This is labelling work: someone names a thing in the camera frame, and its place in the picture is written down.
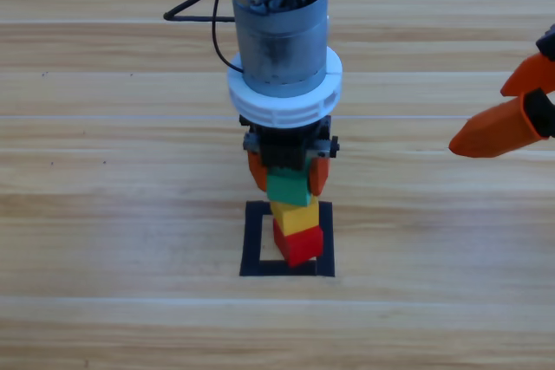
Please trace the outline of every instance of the yellow block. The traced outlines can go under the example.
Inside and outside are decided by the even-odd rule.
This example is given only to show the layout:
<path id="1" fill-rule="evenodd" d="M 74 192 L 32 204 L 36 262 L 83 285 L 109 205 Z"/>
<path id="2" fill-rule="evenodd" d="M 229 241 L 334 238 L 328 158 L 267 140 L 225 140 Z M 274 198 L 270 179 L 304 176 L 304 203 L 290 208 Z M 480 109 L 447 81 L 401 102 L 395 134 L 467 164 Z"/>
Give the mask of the yellow block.
<path id="1" fill-rule="evenodd" d="M 307 207 L 270 202 L 271 213 L 286 236 L 305 231 L 320 224 L 320 204 L 314 195 Z"/>

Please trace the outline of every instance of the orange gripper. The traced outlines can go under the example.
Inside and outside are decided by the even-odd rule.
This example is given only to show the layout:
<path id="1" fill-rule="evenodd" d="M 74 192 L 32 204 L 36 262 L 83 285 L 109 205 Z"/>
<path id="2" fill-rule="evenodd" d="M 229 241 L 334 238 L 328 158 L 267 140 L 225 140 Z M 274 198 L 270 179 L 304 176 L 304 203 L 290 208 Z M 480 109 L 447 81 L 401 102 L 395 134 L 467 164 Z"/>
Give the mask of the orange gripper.
<path id="1" fill-rule="evenodd" d="M 546 94 L 555 91 L 555 62 L 537 53 L 526 58 L 515 69 L 501 89 L 501 94 L 518 96 L 541 88 Z"/>
<path id="2" fill-rule="evenodd" d="M 468 158 L 495 158 L 543 138 L 524 110 L 525 95 L 476 114 L 455 135 L 449 150 Z"/>

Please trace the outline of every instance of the white ring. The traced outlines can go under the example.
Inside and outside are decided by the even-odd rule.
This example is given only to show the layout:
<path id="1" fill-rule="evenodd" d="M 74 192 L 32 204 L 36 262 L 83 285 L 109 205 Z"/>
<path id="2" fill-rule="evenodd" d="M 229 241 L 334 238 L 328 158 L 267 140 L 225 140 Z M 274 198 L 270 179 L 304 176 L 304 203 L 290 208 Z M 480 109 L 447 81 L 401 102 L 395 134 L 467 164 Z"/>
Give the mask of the white ring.
<path id="1" fill-rule="evenodd" d="M 240 54 L 233 65 L 241 67 Z M 322 84 L 297 97 L 269 97 L 246 85 L 243 75 L 232 68 L 227 71 L 227 83 L 233 106 L 248 121 L 264 127 L 289 129 L 319 121 L 330 114 L 341 98 L 343 65 L 339 55 L 328 47 L 326 77 Z"/>

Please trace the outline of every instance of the metal cylinder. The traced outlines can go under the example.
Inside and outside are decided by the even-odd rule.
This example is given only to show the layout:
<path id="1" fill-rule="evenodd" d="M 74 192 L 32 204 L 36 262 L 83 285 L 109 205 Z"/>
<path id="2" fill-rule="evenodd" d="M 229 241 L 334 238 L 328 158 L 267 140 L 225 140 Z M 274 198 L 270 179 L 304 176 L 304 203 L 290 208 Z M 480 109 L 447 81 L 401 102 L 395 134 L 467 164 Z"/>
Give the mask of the metal cylinder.
<path id="1" fill-rule="evenodd" d="M 246 84 L 271 97 L 295 97 L 326 76 L 328 0 L 259 14 L 233 3 Z"/>

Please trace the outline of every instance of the orange gripper pad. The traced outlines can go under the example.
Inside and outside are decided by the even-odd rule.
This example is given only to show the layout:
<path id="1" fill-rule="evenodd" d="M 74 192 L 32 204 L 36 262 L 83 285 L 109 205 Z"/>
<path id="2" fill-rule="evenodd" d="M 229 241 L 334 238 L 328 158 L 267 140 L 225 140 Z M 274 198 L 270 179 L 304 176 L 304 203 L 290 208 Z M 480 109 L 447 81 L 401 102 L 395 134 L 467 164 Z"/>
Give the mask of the orange gripper pad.
<path id="1" fill-rule="evenodd" d="M 506 81 L 501 94 L 518 96 L 541 88 L 546 94 L 555 91 L 555 62 L 537 53 L 526 58 Z"/>
<path id="2" fill-rule="evenodd" d="M 266 183 L 268 177 L 268 168 L 262 165 L 262 157 L 259 153 L 247 151 L 249 155 L 249 169 L 251 170 L 252 177 L 257 183 L 257 187 L 266 192 Z"/>
<path id="3" fill-rule="evenodd" d="M 330 159 L 314 158 L 310 162 L 309 184 L 310 192 L 317 197 L 322 194 L 323 187 L 330 175 Z"/>
<path id="4" fill-rule="evenodd" d="M 546 139 L 526 116 L 524 99 L 521 95 L 475 115 L 451 140 L 451 152 L 468 158 L 495 158 Z"/>

